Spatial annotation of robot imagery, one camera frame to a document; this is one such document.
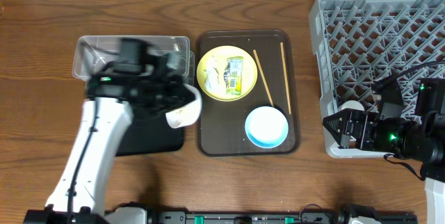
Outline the white napkin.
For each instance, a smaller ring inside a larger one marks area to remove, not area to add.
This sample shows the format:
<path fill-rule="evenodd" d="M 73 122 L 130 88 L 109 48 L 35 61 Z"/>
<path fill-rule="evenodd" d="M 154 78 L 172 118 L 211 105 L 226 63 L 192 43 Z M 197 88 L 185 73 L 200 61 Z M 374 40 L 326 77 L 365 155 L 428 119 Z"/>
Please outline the white napkin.
<path fill-rule="evenodd" d="M 204 82 L 205 88 L 209 93 L 216 93 L 219 91 L 219 73 L 217 71 L 217 59 L 212 56 L 207 60 L 207 68 L 205 70 L 206 79 Z"/>

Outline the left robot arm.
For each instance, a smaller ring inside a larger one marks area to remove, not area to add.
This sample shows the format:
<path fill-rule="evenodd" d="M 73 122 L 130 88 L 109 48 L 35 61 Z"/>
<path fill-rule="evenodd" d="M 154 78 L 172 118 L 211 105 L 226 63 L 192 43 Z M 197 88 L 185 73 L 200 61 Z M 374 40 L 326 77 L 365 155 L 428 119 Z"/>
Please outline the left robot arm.
<path fill-rule="evenodd" d="M 62 176 L 42 210 L 25 223 L 154 223 L 138 203 L 107 213 L 106 185 L 122 138 L 135 112 L 150 118 L 180 109 L 197 95 L 176 73 L 179 57 L 137 38 L 120 39 L 116 59 L 92 68 L 81 123 Z"/>

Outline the white bowl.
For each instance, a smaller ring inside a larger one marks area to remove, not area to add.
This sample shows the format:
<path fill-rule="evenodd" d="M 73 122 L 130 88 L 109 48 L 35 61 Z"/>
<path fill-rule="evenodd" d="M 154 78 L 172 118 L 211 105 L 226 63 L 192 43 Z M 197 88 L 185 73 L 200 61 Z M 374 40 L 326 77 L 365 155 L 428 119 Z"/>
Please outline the white bowl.
<path fill-rule="evenodd" d="M 202 96 L 199 90 L 188 84 L 185 84 L 185 87 L 194 94 L 195 99 L 185 106 L 165 114 L 168 125 L 173 129 L 193 125 L 201 114 Z"/>

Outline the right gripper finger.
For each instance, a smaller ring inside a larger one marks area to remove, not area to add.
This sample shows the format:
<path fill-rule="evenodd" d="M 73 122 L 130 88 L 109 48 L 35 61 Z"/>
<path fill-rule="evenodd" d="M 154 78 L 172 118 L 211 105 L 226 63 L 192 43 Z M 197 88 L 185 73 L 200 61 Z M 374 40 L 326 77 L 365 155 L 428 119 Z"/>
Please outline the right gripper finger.
<path fill-rule="evenodd" d="M 341 110 L 337 113 L 324 117 L 323 126 L 331 130 L 343 130 L 345 127 L 345 111 Z"/>
<path fill-rule="evenodd" d="M 333 137 L 333 139 L 335 140 L 337 145 L 339 147 L 343 147 L 343 143 L 342 143 L 343 131 L 342 131 L 342 129 L 339 129 L 339 128 L 337 128 L 337 129 L 329 128 L 328 132 L 331 134 L 331 136 Z"/>

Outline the white cup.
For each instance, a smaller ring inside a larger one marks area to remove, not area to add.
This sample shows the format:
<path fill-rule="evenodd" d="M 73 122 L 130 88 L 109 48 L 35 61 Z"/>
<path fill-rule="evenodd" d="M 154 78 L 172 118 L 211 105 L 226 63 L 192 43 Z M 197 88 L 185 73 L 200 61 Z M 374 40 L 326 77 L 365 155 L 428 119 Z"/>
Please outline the white cup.
<path fill-rule="evenodd" d="M 355 100 L 348 100 L 339 106 L 338 111 L 342 111 L 344 109 L 354 109 L 359 111 L 364 111 L 364 106 Z"/>

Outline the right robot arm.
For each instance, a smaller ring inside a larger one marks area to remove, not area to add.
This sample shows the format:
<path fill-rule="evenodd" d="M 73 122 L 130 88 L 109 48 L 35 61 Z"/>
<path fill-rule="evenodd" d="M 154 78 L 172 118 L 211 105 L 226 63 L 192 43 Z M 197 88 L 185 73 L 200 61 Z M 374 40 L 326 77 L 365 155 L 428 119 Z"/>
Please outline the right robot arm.
<path fill-rule="evenodd" d="M 341 149 L 381 152 L 386 161 L 407 167 L 422 163 L 416 177 L 425 183 L 427 222 L 444 222 L 444 80 L 421 80 L 416 99 L 417 123 L 401 117 L 403 98 L 393 77 L 372 86 L 378 112 L 342 109 L 323 118 L 323 128 Z"/>

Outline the green snack wrapper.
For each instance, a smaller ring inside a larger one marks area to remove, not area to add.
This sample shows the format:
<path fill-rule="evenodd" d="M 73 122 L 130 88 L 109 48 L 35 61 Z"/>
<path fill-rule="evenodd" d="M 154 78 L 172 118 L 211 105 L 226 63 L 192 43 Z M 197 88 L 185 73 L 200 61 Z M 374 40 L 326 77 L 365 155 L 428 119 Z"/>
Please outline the green snack wrapper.
<path fill-rule="evenodd" d="M 243 74 L 243 57 L 235 56 L 227 59 L 224 71 L 225 93 L 227 95 L 240 95 Z"/>

